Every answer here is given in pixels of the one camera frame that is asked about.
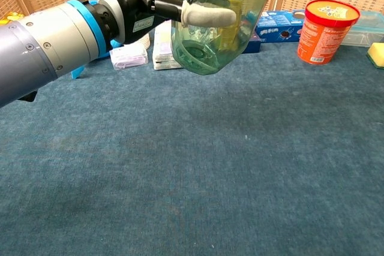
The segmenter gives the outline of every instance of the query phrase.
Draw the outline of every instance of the orange cup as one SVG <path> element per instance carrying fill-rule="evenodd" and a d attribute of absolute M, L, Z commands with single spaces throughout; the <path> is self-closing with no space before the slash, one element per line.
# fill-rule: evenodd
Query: orange cup
<path fill-rule="evenodd" d="M 340 1 L 310 2 L 305 9 L 299 58 L 310 64 L 327 64 L 359 18 L 360 12 L 355 7 Z"/>

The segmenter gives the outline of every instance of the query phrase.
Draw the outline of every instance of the label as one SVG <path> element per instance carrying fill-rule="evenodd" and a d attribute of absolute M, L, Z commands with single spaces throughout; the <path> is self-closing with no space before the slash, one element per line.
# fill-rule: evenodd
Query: label
<path fill-rule="evenodd" d="M 324 58 L 311 57 L 311 61 L 322 63 L 324 61 Z"/>
<path fill-rule="evenodd" d="M 257 27 L 290 26 L 291 24 L 302 24 L 302 23 L 303 21 L 293 20 L 292 14 L 285 14 L 285 13 L 277 14 L 277 13 L 269 12 L 269 13 L 262 13 L 257 23 Z"/>
<path fill-rule="evenodd" d="M 136 21 L 133 26 L 133 32 L 143 30 L 145 28 L 151 27 L 154 24 L 154 16 Z"/>
<path fill-rule="evenodd" d="M 301 33 L 298 56 L 313 64 L 328 63 L 349 29 L 349 27 L 328 28 L 306 20 Z"/>
<path fill-rule="evenodd" d="M 307 7 L 316 16 L 329 20 L 353 20 L 359 13 L 352 7 L 333 1 L 316 1 Z"/>
<path fill-rule="evenodd" d="M 275 33 L 275 32 L 278 32 L 278 28 L 265 29 L 260 32 L 260 36 L 263 36 L 264 34 Z"/>

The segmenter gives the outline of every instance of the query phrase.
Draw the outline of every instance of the cardboard box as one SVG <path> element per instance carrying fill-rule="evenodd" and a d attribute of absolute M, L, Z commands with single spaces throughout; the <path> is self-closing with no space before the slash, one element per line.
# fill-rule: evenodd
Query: cardboard box
<path fill-rule="evenodd" d="M 263 12 L 256 31 L 263 43 L 298 42 L 304 18 L 304 10 Z"/>
<path fill-rule="evenodd" d="M 242 54 L 259 53 L 261 45 L 262 45 L 262 40 L 255 32 L 252 38 L 250 39 L 250 42 L 248 43 L 247 48 L 244 50 Z"/>

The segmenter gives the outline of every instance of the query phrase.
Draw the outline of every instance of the table surface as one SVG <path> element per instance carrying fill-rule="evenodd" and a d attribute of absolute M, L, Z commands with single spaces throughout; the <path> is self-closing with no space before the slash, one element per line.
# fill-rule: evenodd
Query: table surface
<path fill-rule="evenodd" d="M 384 71 L 296 49 L 96 61 L 1 109 L 0 254 L 383 255 Z"/>

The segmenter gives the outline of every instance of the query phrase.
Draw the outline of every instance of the red lid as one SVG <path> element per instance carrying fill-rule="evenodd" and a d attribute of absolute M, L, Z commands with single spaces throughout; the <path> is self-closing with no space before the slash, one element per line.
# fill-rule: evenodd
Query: red lid
<path fill-rule="evenodd" d="M 327 27 L 348 27 L 360 18 L 360 12 L 352 5 L 336 0 L 311 1 L 306 9 L 308 20 Z"/>

